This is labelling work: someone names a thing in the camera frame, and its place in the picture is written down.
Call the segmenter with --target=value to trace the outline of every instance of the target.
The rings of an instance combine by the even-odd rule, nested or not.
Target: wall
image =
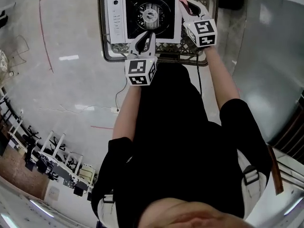
[[[276,195],[275,185],[270,175],[266,189],[246,221],[254,227],[271,227],[284,217],[286,210],[301,195],[301,191],[283,182],[284,192]]]
[[[304,220],[304,200],[293,208],[290,213],[282,218],[280,222],[275,224],[274,228],[298,228]]]
[[[49,191],[51,187],[59,189],[58,201],[50,198]],[[73,189],[64,186],[61,181],[50,180],[44,201],[70,219],[92,228],[96,227],[97,218],[92,211],[91,202],[87,200],[87,194],[79,197],[73,192]]]
[[[39,199],[45,196],[48,176],[38,172],[36,167],[33,171],[27,169],[23,156],[9,145],[0,156],[0,176],[30,195]]]
[[[282,129],[304,87],[304,6],[249,0],[233,78],[265,141]]]
[[[11,192],[2,184],[0,184],[0,213],[9,215],[19,228],[68,228],[56,218],[51,218],[39,210],[24,196]],[[3,227],[7,227],[3,220],[0,222]]]

